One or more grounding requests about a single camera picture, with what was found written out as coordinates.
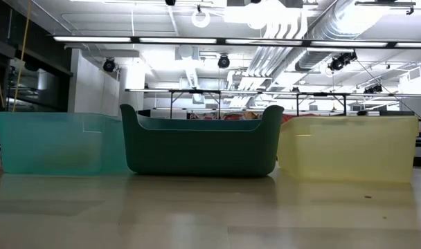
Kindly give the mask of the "translucent yellow plastic bin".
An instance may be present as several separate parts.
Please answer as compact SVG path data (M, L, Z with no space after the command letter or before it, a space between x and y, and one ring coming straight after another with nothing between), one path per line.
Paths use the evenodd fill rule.
M278 165L301 180L409 183L414 116L301 116L281 125Z

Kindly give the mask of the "long ceiling light strip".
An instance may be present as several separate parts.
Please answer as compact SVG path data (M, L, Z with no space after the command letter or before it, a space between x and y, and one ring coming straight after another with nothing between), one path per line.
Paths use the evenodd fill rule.
M316 39L265 39L225 37L100 37L54 36L57 42L83 44L175 44L216 46L264 46L291 48L359 48L421 50L421 41L371 41L371 40L316 40Z

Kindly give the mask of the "dark green plastic bin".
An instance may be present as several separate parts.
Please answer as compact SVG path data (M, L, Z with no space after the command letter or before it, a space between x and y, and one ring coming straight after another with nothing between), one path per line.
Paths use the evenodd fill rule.
M263 177L276 164L283 108L257 120L176 120L120 106L127 166L139 175Z

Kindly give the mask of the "translucent teal plastic bin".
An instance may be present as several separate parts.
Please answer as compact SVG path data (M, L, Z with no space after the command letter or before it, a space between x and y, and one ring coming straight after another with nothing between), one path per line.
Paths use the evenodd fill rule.
M7 174L126 174L121 120L95 113L1 112L2 167Z

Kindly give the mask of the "black spotlight cluster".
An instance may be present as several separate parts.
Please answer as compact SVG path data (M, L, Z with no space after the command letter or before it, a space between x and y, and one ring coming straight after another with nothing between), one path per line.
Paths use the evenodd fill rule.
M332 71L341 71L345 66L357 59L356 52L342 53L339 56L333 57L328 64L328 68Z

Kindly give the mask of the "colourful background items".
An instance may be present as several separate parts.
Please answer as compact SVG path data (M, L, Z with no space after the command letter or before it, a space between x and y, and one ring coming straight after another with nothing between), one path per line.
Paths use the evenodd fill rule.
M190 112L187 119L191 120L257 120L261 119L262 114L254 112Z

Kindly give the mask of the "black folding table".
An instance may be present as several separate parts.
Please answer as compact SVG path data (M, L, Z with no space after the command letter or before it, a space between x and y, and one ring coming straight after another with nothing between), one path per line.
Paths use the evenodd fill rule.
M217 110L217 117L219 120L221 120L221 100L222 100L222 91L221 90L209 90L209 89L168 89L168 92L170 93L170 119L172 119L173 114L173 103L175 100L173 99L173 96L175 93L189 93L189 94L200 94L203 95L205 93L208 93L212 98L214 98L214 94L218 94L219 98L214 100L217 102L218 110Z
M296 93L296 116L300 116L300 109L299 109L299 97L301 95L305 95L305 96L313 96L313 97L328 97L328 96L332 96L332 97L337 97L337 96L341 96L343 98L343 100L339 100L339 102L343 105L343 116L347 115L347 107L346 107L346 99L347 96L350 95L349 93L328 93L328 92L300 92L300 93Z

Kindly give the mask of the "black ceiling rail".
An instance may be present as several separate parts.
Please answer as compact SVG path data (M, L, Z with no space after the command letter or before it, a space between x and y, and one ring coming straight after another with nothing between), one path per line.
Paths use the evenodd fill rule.
M385 8L408 8L406 15L412 15L414 7L417 3L414 0L399 1L399 0L368 0L368 1L355 1L356 6L366 7L385 7Z

